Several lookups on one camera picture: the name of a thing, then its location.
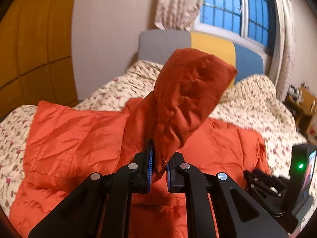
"triangular cutout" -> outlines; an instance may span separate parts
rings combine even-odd
[[[230,194],[237,208],[240,220],[243,223],[246,223],[260,215],[259,212],[253,208],[252,205],[250,205],[236,189],[231,189]]]

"blue headboard panel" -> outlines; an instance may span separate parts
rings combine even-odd
[[[236,50],[236,68],[238,70],[235,84],[252,74],[264,73],[263,60],[260,55],[240,45],[234,44],[234,46]]]

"floral bedding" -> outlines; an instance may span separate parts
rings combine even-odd
[[[120,111],[131,97],[145,97],[154,89],[161,68],[157,63],[137,61],[124,75],[95,91],[74,109]],[[23,155],[36,108],[21,106],[0,123],[0,205],[6,215],[24,178]],[[306,142],[296,132],[294,118],[276,99],[275,87],[265,75],[250,76],[225,91],[209,117],[258,131],[266,143],[270,169],[277,176],[288,176],[292,146]],[[310,190],[314,205],[302,226],[317,207],[316,176],[315,173]]]

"white window frame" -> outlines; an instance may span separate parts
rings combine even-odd
[[[248,21],[249,21],[249,4],[248,0],[241,0],[241,34],[229,31],[227,29],[219,28],[213,25],[205,24],[200,22],[200,11],[199,15],[194,23],[194,30],[198,32],[209,33],[220,38],[230,40],[236,44],[244,46],[256,53],[265,53],[268,56],[273,55],[272,49],[262,45],[261,43],[248,37]]]

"curtain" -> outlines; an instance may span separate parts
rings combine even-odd
[[[295,61],[296,32],[291,0],[275,0],[276,42],[268,77],[275,84],[276,97],[284,101],[291,83]]]
[[[190,30],[203,0],[158,0],[155,25],[160,29]]]

